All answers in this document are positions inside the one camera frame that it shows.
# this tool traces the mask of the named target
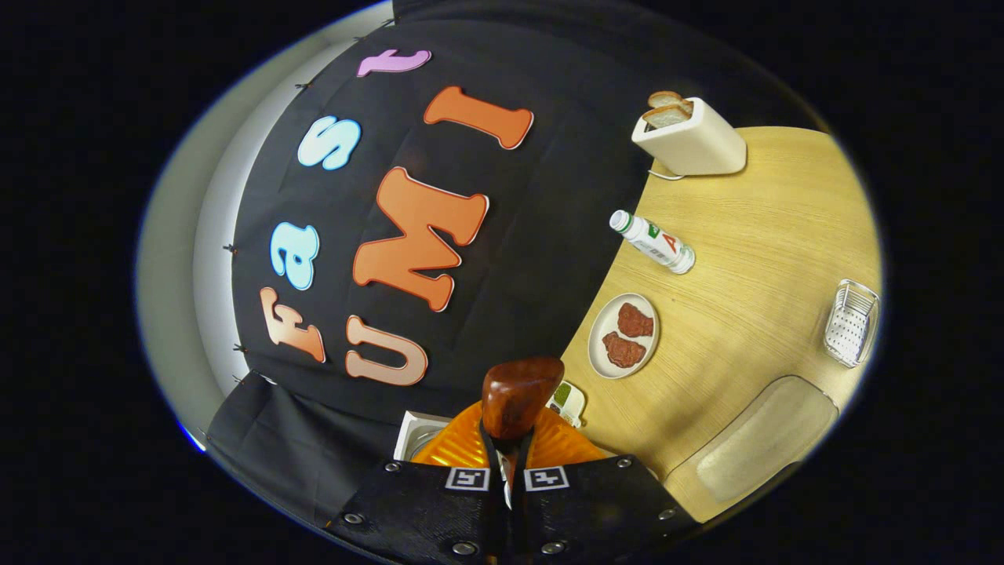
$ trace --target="table surface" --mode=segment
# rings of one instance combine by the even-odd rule
[[[862,185],[827,133],[737,130],[748,146],[743,171],[650,175],[636,211],[691,245],[694,267],[674,274],[623,241],[561,358],[565,378],[586,396],[580,432],[602,449],[635,454],[661,481],[779,377],[801,376],[842,410],[867,366],[848,369],[822,345],[842,278],[883,296]],[[653,171],[671,174],[658,161]],[[590,367],[586,342],[600,309],[623,293],[653,304],[661,337],[641,370],[607,380]],[[687,498],[687,485],[665,485]]]

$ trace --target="plate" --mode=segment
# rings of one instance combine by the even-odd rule
[[[617,313],[620,311],[620,307],[624,303],[632,304],[635,308],[642,311],[642,314],[653,319],[652,336],[629,338],[617,330]],[[613,363],[610,363],[610,361],[606,358],[606,347],[603,346],[603,336],[609,334],[610,332],[616,332],[621,338],[645,346],[645,356],[642,357],[642,360],[626,369],[621,369]],[[620,379],[631,375],[632,373],[636,373],[639,369],[645,367],[645,364],[649,362],[649,359],[652,357],[652,353],[656,350],[656,346],[658,344],[659,315],[656,314],[656,309],[653,308],[652,303],[646,300],[646,298],[642,295],[626,293],[606,303],[606,306],[604,306],[596,316],[596,320],[593,321],[592,329],[589,330],[589,364],[592,365],[592,370],[604,379]]]

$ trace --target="plastic bottle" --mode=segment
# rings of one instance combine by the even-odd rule
[[[617,210],[610,216],[610,227],[640,251],[677,274],[694,266],[696,256],[690,245],[641,216]]]

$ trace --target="wire basket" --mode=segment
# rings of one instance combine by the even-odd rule
[[[840,280],[823,343],[845,367],[860,365],[871,351],[878,321],[878,295],[849,278]]]

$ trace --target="steak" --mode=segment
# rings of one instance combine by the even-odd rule
[[[603,346],[606,347],[606,358],[621,369],[638,365],[638,362],[645,357],[644,345],[625,340],[616,332],[610,332],[603,336]]]
[[[652,335],[653,319],[642,314],[642,311],[635,308],[631,303],[620,306],[617,313],[617,330],[629,338],[640,338]]]

